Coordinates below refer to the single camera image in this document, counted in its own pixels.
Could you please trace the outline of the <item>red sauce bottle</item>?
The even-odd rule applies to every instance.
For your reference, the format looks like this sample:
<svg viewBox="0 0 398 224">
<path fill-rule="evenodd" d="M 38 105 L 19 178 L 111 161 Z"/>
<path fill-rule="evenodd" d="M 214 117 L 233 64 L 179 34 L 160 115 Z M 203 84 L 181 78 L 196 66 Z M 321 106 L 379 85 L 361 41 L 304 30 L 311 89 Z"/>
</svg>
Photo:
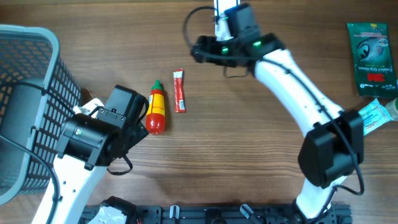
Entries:
<svg viewBox="0 0 398 224">
<path fill-rule="evenodd" d="M 146 129 L 151 134 L 161 134 L 165 131 L 165 96 L 160 80 L 156 80 L 151 88 Z"/>
</svg>

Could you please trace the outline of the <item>red stick sachet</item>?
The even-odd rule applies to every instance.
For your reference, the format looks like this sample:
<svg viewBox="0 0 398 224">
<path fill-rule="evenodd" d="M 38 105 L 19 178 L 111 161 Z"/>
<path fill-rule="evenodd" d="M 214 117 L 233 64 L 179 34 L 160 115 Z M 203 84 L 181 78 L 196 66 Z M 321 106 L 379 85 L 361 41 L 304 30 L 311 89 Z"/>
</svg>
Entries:
<svg viewBox="0 0 398 224">
<path fill-rule="evenodd" d="M 175 95 L 175 112 L 185 113 L 185 100 L 183 92 L 183 69 L 173 72 L 174 77 L 174 95 Z"/>
</svg>

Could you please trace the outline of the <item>green 3M gloves package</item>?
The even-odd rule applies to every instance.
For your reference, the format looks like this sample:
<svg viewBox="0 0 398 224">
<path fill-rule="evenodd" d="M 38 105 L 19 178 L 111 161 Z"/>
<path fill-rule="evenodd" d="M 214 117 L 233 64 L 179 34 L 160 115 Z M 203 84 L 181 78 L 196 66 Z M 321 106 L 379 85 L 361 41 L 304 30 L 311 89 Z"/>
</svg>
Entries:
<svg viewBox="0 0 398 224">
<path fill-rule="evenodd" d="M 347 28 L 359 96 L 396 98 L 397 77 L 387 24 L 353 22 Z"/>
</svg>

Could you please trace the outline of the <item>teal wet wipes pack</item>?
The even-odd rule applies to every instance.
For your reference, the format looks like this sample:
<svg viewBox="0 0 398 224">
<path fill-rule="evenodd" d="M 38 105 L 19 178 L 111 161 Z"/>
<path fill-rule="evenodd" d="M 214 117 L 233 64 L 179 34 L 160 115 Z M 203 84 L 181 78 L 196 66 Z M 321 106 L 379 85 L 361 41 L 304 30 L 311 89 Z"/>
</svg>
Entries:
<svg viewBox="0 0 398 224">
<path fill-rule="evenodd" d="M 359 110 L 359 115 L 363 119 L 364 135 L 376 130 L 383 124 L 392 121 L 392 118 L 387 112 L 386 108 L 380 104 L 377 98 Z"/>
</svg>

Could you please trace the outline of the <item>green lid jar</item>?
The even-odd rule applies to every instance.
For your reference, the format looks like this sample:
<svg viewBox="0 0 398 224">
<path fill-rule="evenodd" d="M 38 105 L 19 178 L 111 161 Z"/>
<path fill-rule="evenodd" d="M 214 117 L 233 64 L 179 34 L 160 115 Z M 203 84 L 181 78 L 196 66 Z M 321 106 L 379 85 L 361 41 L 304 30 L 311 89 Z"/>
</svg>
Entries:
<svg viewBox="0 0 398 224">
<path fill-rule="evenodd" d="M 398 98 L 388 102 L 385 105 L 385 108 L 386 108 L 389 116 L 391 117 L 391 120 L 393 120 L 393 121 L 398 121 L 397 100 L 398 100 Z"/>
</svg>

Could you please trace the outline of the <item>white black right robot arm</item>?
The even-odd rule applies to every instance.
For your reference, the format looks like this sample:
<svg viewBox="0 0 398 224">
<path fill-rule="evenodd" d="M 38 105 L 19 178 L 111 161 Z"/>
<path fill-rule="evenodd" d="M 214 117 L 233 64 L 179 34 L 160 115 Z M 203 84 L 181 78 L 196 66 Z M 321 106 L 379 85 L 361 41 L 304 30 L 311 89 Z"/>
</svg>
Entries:
<svg viewBox="0 0 398 224">
<path fill-rule="evenodd" d="M 318 223 L 331 216 L 332 198 L 350 174 L 363 179 L 363 119 L 325 96 L 303 73 L 289 49 L 274 34 L 262 34 L 252 7 L 215 1 L 210 7 L 215 33 L 189 42 L 199 63 L 244 67 L 282 103 L 304 140 L 298 164 L 305 177 L 293 203 L 294 223 Z"/>
</svg>

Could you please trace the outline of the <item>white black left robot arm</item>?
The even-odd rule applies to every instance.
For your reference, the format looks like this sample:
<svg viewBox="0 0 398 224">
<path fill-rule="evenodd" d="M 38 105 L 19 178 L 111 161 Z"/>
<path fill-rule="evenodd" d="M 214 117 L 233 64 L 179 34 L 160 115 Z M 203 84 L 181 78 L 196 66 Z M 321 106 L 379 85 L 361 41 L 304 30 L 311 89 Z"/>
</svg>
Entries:
<svg viewBox="0 0 398 224">
<path fill-rule="evenodd" d="M 149 109 L 145 96 L 116 85 L 104 106 L 77 113 L 62 124 L 53 169 L 33 223 L 78 223 L 95 187 L 117 158 L 148 135 L 142 119 Z"/>
</svg>

